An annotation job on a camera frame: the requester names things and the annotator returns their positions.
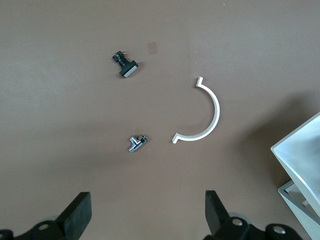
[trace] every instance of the beige tabletop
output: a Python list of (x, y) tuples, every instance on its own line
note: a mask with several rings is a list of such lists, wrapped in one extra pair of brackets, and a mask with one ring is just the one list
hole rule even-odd
[[(319, 12), (318, 0), (0, 1), (0, 229), (22, 234), (89, 191), (83, 240), (202, 240), (216, 190), (256, 227), (310, 239), (270, 147), (320, 112)], [(117, 51), (139, 64), (130, 78)], [(219, 122), (173, 144), (212, 121), (198, 77)]]

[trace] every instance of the white curved object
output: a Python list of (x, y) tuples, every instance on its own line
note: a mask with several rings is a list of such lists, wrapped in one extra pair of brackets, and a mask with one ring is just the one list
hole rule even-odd
[(196, 135), (187, 136), (187, 135), (182, 135), (180, 133), (176, 133), (174, 135), (174, 137), (172, 138), (172, 142), (174, 144), (177, 143), (178, 140), (196, 141), (196, 140), (199, 140), (199, 139), (203, 139), (204, 137), (208, 136), (213, 131), (213, 129), (215, 129), (215, 127), (216, 127), (216, 125), (218, 123), (219, 116), (220, 116), (220, 105), (219, 105), (218, 99), (217, 99), (216, 95), (208, 87), (202, 85), (202, 80), (203, 79), (204, 78), (201, 77), (201, 76), (198, 77), (198, 81), (197, 81), (195, 86), (205, 90), (213, 100), (213, 103), (214, 103), (214, 116), (213, 116), (212, 122), (206, 128), (206, 130), (204, 130), (203, 132), (201, 132), (199, 134), (196, 134)]

